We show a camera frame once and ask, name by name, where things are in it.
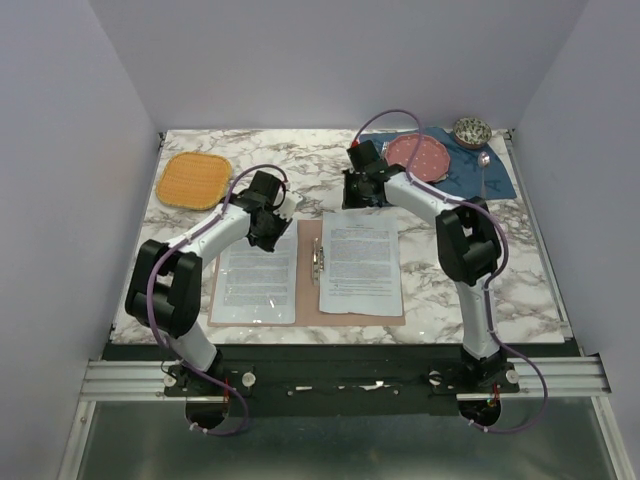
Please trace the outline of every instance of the blue placemat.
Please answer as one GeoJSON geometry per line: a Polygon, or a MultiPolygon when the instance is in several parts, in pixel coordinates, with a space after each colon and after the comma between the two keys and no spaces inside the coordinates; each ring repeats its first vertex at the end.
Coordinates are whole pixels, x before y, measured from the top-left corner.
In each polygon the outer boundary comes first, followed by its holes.
{"type": "MultiPolygon", "coordinates": [[[[416,130],[411,132],[364,134],[360,135],[360,141],[372,140],[378,151],[382,151],[384,142],[391,142],[394,138],[408,133],[416,133],[416,130]]],[[[513,189],[507,169],[490,146],[486,145],[479,150],[467,150],[455,142],[453,133],[449,134],[438,127],[425,128],[423,133],[435,138],[447,147],[451,157],[447,178],[435,184],[440,190],[462,198],[480,195],[482,173],[478,166],[478,154],[484,151],[491,158],[491,163],[484,174],[487,200],[516,198],[516,192],[513,189]]]]}

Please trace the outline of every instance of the marble table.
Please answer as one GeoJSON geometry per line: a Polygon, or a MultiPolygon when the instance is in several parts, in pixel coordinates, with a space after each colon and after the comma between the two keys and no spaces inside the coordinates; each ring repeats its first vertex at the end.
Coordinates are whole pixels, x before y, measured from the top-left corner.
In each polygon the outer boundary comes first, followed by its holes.
{"type": "MultiPolygon", "coordinates": [[[[299,218],[321,218],[338,212],[342,202],[342,173],[349,166],[345,148],[351,130],[183,130],[169,131],[156,171],[159,179],[167,161],[184,151],[214,153],[228,158],[234,174],[261,163],[283,167],[292,189],[305,197],[299,218]]],[[[495,282],[498,332],[506,342],[563,341],[564,323],[539,255],[527,209],[502,134],[491,147],[505,164],[518,198],[490,201],[489,208],[504,226],[511,258],[495,282]]],[[[462,319],[453,283],[438,264],[435,229],[399,208],[363,210],[371,215],[396,215],[400,235],[402,289],[406,325],[398,327],[228,327],[207,325],[211,304],[213,266],[205,269],[198,321],[207,338],[221,343],[288,344],[412,344],[459,343],[462,319]]],[[[167,207],[152,191],[138,247],[150,238],[165,241],[195,225],[207,215],[167,207]]],[[[113,343],[144,344],[154,339],[148,328],[129,317],[122,301],[111,334],[113,343]]]]}

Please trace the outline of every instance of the gray wall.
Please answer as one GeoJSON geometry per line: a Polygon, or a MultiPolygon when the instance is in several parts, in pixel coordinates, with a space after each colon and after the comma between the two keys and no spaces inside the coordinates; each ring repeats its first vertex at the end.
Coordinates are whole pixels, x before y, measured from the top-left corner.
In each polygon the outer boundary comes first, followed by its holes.
{"type": "Polygon", "coordinates": [[[640,3],[591,0],[518,125],[576,336],[604,360],[640,473],[640,3]]]}
{"type": "Polygon", "coordinates": [[[586,3],[91,2],[164,128],[357,127],[391,107],[513,127],[586,3]]]}
{"type": "Polygon", "coordinates": [[[106,341],[157,137],[86,0],[5,2],[0,65],[0,478],[41,480],[106,341]]]}

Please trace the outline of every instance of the red plate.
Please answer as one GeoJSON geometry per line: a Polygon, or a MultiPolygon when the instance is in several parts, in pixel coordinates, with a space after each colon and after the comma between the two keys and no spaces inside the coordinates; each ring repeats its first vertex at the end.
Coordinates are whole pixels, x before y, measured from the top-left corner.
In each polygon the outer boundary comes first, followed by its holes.
{"type": "MultiPolygon", "coordinates": [[[[389,165],[398,163],[404,167],[409,163],[411,152],[418,141],[418,134],[400,135],[387,147],[386,158],[389,165]]],[[[449,171],[451,158],[447,148],[433,137],[422,136],[416,159],[411,166],[411,173],[423,182],[444,180],[449,171]]]]}

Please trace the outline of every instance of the brown folder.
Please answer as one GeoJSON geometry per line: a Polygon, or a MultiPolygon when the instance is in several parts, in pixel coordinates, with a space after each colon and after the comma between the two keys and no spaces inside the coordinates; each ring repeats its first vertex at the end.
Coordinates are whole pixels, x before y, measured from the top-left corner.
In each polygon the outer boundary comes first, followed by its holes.
{"type": "MultiPolygon", "coordinates": [[[[322,239],[322,220],[298,220],[298,268],[296,271],[296,321],[288,325],[261,323],[257,326],[278,327],[387,327],[405,324],[401,317],[379,317],[356,313],[324,313],[320,311],[320,286],[313,284],[313,241],[322,239]]],[[[218,280],[218,265],[213,276],[213,291],[218,280]]],[[[213,295],[209,308],[209,326],[243,326],[247,323],[216,323],[213,312],[213,295]]]]}

